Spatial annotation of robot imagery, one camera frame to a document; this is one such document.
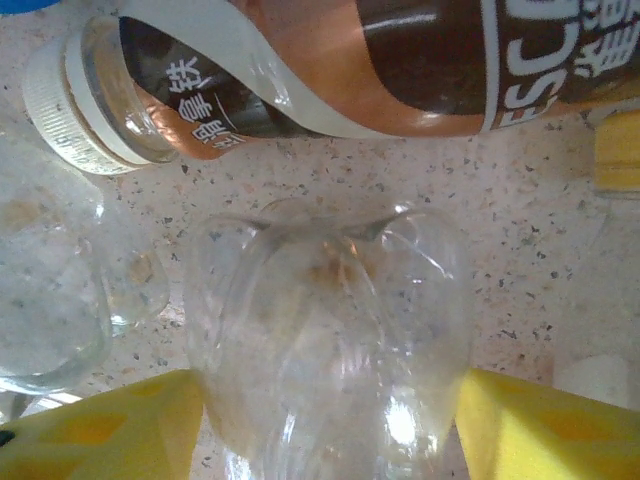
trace white bottle cap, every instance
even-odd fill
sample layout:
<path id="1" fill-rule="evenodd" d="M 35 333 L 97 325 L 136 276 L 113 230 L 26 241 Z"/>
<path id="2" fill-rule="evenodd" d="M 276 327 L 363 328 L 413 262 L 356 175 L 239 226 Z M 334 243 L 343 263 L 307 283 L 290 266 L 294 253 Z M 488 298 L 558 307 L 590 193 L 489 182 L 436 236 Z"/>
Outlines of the white bottle cap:
<path id="1" fill-rule="evenodd" d="M 553 377 L 565 392 L 630 408 L 629 364 L 619 355 L 596 355 L 579 360 Z"/>
<path id="2" fill-rule="evenodd" d="M 117 175 L 148 165 L 111 126 L 93 97 L 81 52 L 82 32 L 38 50 L 27 65 L 27 111 L 49 145 L 75 167 Z"/>

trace yellow object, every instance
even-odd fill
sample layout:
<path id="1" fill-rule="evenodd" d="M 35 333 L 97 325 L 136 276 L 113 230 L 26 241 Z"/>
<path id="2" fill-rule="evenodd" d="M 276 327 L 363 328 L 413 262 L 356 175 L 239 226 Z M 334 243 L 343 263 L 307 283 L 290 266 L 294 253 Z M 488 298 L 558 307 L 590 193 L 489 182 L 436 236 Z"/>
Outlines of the yellow object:
<path id="1" fill-rule="evenodd" d="M 456 424 L 471 480 L 640 479 L 640 412 L 473 369 Z"/>
<path id="2" fill-rule="evenodd" d="M 594 186 L 602 192 L 640 191 L 640 110 L 611 115 L 596 129 Z"/>
<path id="3" fill-rule="evenodd" d="M 202 411 L 178 370 L 20 418 L 0 426 L 0 479 L 188 479 Z"/>

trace nescafe bottle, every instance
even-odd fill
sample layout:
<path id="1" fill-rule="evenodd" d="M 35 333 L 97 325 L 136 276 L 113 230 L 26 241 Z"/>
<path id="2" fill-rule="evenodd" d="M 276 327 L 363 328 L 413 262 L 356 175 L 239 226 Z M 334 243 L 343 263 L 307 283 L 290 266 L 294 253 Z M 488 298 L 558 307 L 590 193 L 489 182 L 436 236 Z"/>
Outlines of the nescafe bottle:
<path id="1" fill-rule="evenodd" d="M 136 0 L 24 82 L 67 161 L 124 173 L 261 138 L 469 135 L 640 95 L 639 0 Z"/>

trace bottle label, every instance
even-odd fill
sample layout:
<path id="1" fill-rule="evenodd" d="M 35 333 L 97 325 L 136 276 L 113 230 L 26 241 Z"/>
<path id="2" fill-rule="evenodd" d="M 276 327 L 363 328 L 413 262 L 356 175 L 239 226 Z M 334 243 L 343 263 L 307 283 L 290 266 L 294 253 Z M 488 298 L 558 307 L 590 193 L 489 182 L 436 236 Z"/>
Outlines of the bottle label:
<path id="1" fill-rule="evenodd" d="M 182 153 L 210 159 L 254 138 L 304 132 L 211 59 L 163 31 L 123 17 L 120 35 L 138 96 Z"/>
<path id="2" fill-rule="evenodd" d="M 638 71 L 639 19 L 638 0 L 483 0 L 483 130 L 533 120 L 619 86 Z"/>
<path id="3" fill-rule="evenodd" d="M 575 110 L 640 70 L 640 0 L 138 0 L 123 13 L 141 100 L 198 158 L 314 132 L 473 134 Z"/>

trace speckled countertop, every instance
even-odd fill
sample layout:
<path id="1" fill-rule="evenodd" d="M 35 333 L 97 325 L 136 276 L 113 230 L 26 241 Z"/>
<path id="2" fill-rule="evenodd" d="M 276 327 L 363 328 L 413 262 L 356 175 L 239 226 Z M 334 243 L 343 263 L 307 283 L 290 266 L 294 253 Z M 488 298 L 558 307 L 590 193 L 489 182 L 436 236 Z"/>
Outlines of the speckled countertop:
<path id="1" fill-rule="evenodd" d="M 120 3 L 63 0 L 1 18 L 0 88 L 9 101 L 24 110 L 19 85 L 32 50 L 90 15 L 117 12 Z M 131 208 L 172 291 L 160 318 L 117 339 L 78 391 L 89 395 L 186 367 L 181 278 L 189 226 L 212 212 L 256 212 L 290 196 L 330 199 L 341 208 L 353 199 L 405 199 L 449 212 L 468 233 L 474 261 L 474 364 L 548 383 L 563 291 L 603 220 L 605 205 L 590 194 L 592 141 L 592 129 L 576 115 L 474 138 L 278 140 L 209 163 L 93 177 Z M 451 458 L 448 478 L 465 478 L 459 455 Z M 205 429 L 192 477 L 212 478 L 215 461 Z"/>

